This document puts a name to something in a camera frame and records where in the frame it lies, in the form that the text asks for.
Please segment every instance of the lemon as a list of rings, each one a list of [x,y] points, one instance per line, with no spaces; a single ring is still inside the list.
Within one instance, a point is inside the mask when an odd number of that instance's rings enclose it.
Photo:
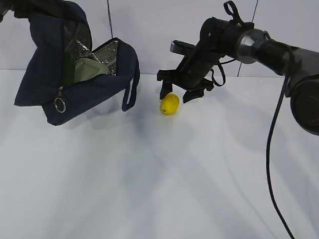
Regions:
[[[175,114],[179,107],[179,98],[177,95],[170,93],[161,101],[160,111],[166,115]]]

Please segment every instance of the zipper pull ring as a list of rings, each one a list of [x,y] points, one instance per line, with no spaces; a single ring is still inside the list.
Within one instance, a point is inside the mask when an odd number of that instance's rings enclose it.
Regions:
[[[58,90],[58,97],[55,98],[54,100],[54,106],[56,108],[56,110],[59,112],[59,113],[64,113],[66,111],[66,104],[64,102],[64,100],[62,99],[62,91],[63,91],[63,86],[60,86],[59,87],[59,90]],[[63,105],[63,108],[62,110],[59,108],[58,104],[62,104]]]

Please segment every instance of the bag strap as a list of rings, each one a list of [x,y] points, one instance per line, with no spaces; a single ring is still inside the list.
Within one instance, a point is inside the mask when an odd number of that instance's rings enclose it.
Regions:
[[[125,88],[125,93],[124,93],[123,103],[122,103],[122,110],[124,112],[128,111],[130,108],[132,108],[135,105],[137,87],[140,81],[140,76],[141,76],[140,64],[139,64],[139,60],[136,59],[135,75],[133,78],[132,91],[131,91],[131,97],[129,102],[128,102],[128,99],[129,99],[131,84],[129,83]]]

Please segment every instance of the black cable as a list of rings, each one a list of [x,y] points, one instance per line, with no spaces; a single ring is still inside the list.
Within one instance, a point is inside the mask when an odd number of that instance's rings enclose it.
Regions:
[[[271,123],[271,126],[270,126],[268,139],[267,139],[266,173],[267,173],[267,182],[268,182],[269,193],[270,193],[271,201],[273,202],[274,208],[275,208],[280,220],[282,221],[286,231],[288,232],[290,238],[291,239],[295,239],[294,235],[290,231],[290,229],[289,229],[289,227],[288,227],[283,215],[281,214],[281,212],[280,212],[280,210],[279,210],[279,208],[277,206],[277,203],[276,203],[276,200],[275,200],[275,196],[274,196],[274,192],[273,192],[272,183],[271,183],[271,177],[270,177],[270,145],[271,145],[271,140],[272,140],[272,136],[273,136],[273,133],[274,133],[274,128],[275,128],[275,124],[276,124],[276,121],[277,121],[277,118],[278,118],[280,107],[282,105],[283,98],[284,98],[284,95],[285,95],[285,91],[286,91],[286,88],[287,88],[287,85],[288,85],[288,81],[289,81],[289,77],[290,77],[290,74],[291,74],[292,66],[293,66],[293,63],[295,61],[294,53],[293,53],[291,47],[288,46],[288,45],[285,45],[283,43],[280,43],[280,42],[278,42],[278,44],[283,46],[283,47],[285,47],[288,50],[288,52],[289,52],[289,63],[288,63],[288,68],[287,68],[285,80],[284,80],[284,83],[283,83],[283,87],[282,87],[282,90],[281,90],[281,93],[280,93],[280,96],[279,96],[279,100],[278,100],[278,103],[277,103],[277,107],[276,107],[276,110],[275,110],[275,114],[274,114],[274,117],[273,117],[273,120],[272,120],[272,123]]]
[[[232,59],[230,61],[221,62],[220,65],[225,65],[225,64],[228,64],[228,63],[231,63],[231,62],[234,62],[234,61],[236,61],[236,59]]]
[[[219,70],[220,70],[220,73],[221,73],[221,76],[222,76],[222,78],[223,78],[223,83],[220,84],[220,83],[218,83],[218,82],[215,80],[215,78],[214,78],[214,70],[213,70],[213,69],[210,69],[210,71],[211,71],[211,81],[213,82],[213,84],[214,84],[215,86],[221,87],[221,86],[225,85],[225,83],[226,83],[226,75],[225,75],[225,71],[224,71],[224,69],[223,69],[223,66],[220,64],[219,61],[217,62],[217,66],[218,66],[218,68],[219,68]]]

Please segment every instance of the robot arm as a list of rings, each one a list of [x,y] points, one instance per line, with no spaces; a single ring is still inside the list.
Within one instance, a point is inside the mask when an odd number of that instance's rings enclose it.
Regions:
[[[230,56],[244,64],[260,62],[278,75],[286,75],[289,64],[288,46],[276,42],[266,31],[254,28],[251,22],[243,22],[232,1],[224,4],[233,17],[229,22],[214,17],[206,20],[196,46],[174,41],[171,51],[184,55],[176,70],[158,72],[163,81],[160,98],[172,92],[172,85],[186,90],[184,103],[204,96],[216,82],[205,79],[214,65],[224,56]],[[319,135],[319,53],[291,47],[294,54],[286,97],[291,98],[293,115],[299,125],[310,133]]]

